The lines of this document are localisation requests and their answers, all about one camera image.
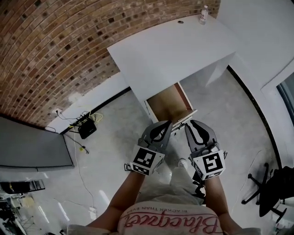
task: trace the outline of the white floor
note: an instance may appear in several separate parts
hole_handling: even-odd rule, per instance
[[[212,127],[221,148],[228,152],[221,181],[232,218],[244,228],[259,227],[263,234],[268,234],[272,228],[271,215],[260,218],[256,200],[241,204],[241,200],[255,189],[251,181],[246,181],[248,172],[261,179],[264,162],[276,165],[270,139],[257,111],[228,71],[207,88],[200,87],[195,77],[186,78],[181,84],[192,105],[198,109],[193,118]],[[58,234],[67,224],[87,225],[93,219],[89,207],[96,208],[97,216],[103,213],[126,178],[128,173],[124,171],[124,163],[128,162],[134,144],[151,121],[131,91],[103,107],[99,113],[104,117],[96,132],[86,140],[75,135],[90,154],[80,151],[78,145],[75,147],[74,142],[66,138],[76,167],[47,173],[46,189],[33,193],[36,206],[29,209],[29,214],[34,215],[42,233],[30,234]],[[185,132],[181,130],[170,139],[169,155],[188,158],[189,154]],[[165,165],[159,172],[155,177],[168,183],[169,168]],[[189,167],[188,172],[193,174],[193,168]],[[93,195],[93,203],[81,177]]]

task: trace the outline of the open drawer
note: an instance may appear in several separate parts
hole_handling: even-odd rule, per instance
[[[197,110],[193,110],[179,83],[152,96],[145,101],[145,105],[154,123],[171,120],[173,123],[172,132],[184,127],[185,123],[197,112]]]

